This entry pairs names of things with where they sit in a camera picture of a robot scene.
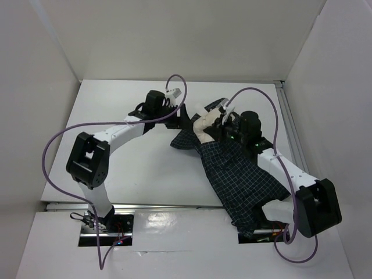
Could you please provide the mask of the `cream white pillow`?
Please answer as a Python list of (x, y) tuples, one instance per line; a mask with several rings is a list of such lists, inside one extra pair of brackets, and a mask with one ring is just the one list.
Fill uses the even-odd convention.
[(210, 112), (204, 113), (200, 118), (194, 121), (193, 131), (201, 144), (214, 141), (212, 136), (204, 132), (204, 130), (211, 127), (214, 121), (219, 118), (220, 115), (221, 111), (218, 108), (214, 108)]

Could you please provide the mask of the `dark plaid pillowcase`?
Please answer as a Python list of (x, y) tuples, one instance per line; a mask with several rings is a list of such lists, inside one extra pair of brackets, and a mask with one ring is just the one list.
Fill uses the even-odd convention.
[(259, 221), (254, 209), (289, 197), (289, 191), (250, 161), (234, 141), (200, 143), (193, 131), (181, 130), (170, 146), (195, 150), (206, 177), (238, 232), (253, 237)]

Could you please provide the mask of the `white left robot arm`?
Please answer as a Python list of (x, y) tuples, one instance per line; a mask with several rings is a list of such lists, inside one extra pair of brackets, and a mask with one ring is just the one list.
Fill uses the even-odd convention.
[(176, 103), (180, 95), (178, 88), (166, 93), (151, 90), (122, 125), (114, 125), (95, 134), (82, 132), (76, 137), (66, 171), (78, 183), (84, 198), (91, 202), (88, 214), (92, 225), (100, 231), (110, 231), (115, 224), (115, 209), (105, 188), (111, 155), (156, 124), (164, 124), (168, 129), (189, 128), (191, 120), (185, 104)]

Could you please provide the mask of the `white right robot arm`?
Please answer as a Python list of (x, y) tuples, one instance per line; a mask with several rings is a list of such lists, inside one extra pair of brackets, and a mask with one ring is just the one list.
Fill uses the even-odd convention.
[(257, 113), (245, 111), (238, 120), (239, 123), (234, 124), (230, 114), (222, 115), (204, 131), (214, 140), (238, 143), (244, 155), (291, 194), (283, 201), (260, 203), (253, 215), (255, 224), (266, 228), (273, 221), (294, 223), (306, 238), (339, 224), (342, 215), (333, 183), (305, 173), (276, 150), (262, 135)]

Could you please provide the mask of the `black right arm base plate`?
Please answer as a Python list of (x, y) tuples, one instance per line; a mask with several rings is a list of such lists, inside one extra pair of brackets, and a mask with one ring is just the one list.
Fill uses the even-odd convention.
[(268, 221), (260, 224), (253, 232), (251, 237), (246, 237), (242, 233), (238, 233), (239, 244), (261, 244), (271, 243), (277, 238), (278, 242), (284, 242), (283, 232), (287, 224), (278, 221)]

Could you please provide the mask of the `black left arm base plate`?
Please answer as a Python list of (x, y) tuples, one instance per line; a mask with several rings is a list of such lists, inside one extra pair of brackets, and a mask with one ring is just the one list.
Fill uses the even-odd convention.
[[(79, 247), (96, 247), (96, 227), (94, 219), (85, 212), (70, 213), (70, 218), (81, 222), (78, 241)], [(115, 214), (107, 225), (99, 225), (100, 246), (131, 246), (133, 243), (134, 213), (124, 212)]]

